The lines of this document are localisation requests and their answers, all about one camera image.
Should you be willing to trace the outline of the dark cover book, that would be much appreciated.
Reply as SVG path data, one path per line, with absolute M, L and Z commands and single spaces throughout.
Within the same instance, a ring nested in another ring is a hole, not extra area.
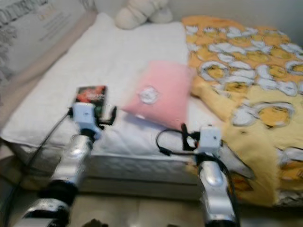
M 95 115 L 98 118 L 102 118 L 105 109 L 106 94 L 106 85 L 80 87 L 78 89 L 74 102 L 93 104 L 95 106 Z

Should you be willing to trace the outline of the yellow cartoon egg blanket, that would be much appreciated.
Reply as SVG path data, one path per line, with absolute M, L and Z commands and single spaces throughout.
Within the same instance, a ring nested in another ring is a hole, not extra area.
M 270 26 L 184 17 L 191 93 L 221 121 L 237 197 L 303 207 L 303 47 Z

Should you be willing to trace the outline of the pink pillow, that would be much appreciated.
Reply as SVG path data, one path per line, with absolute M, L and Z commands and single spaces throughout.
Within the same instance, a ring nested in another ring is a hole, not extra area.
M 121 110 L 165 128 L 180 129 L 187 121 L 193 78 L 194 71 L 183 63 L 150 61 Z

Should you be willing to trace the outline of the white quilted mattress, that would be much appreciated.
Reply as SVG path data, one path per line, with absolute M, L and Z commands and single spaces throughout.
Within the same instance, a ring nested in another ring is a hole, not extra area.
M 117 28 L 104 13 L 43 75 L 24 98 L 1 132 L 13 154 L 22 161 L 40 145 L 71 106 L 78 88 L 106 85 L 105 117 L 134 95 L 142 71 L 153 60 L 188 61 L 183 24 L 145 24 L 133 30 Z M 115 123 L 95 142 L 88 179 L 194 185 L 187 157 L 165 156 L 155 144 L 163 127 L 117 112 Z

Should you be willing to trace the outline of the grey bed base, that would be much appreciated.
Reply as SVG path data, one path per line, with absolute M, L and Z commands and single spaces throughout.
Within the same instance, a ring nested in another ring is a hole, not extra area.
M 191 201 L 201 195 L 199 180 L 185 171 L 185 162 L 111 156 L 93 156 L 79 191 Z

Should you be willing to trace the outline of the cream plush toy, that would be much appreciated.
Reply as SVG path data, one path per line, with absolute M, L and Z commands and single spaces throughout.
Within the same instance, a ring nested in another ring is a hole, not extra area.
M 120 29 L 132 30 L 146 22 L 169 23 L 173 20 L 169 2 L 170 0 L 128 0 L 115 16 L 115 25 Z

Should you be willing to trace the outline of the grey printed board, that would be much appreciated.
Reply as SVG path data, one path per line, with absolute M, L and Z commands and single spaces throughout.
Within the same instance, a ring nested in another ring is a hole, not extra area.
M 30 67 L 87 13 L 94 0 L 0 0 L 0 71 L 4 81 Z

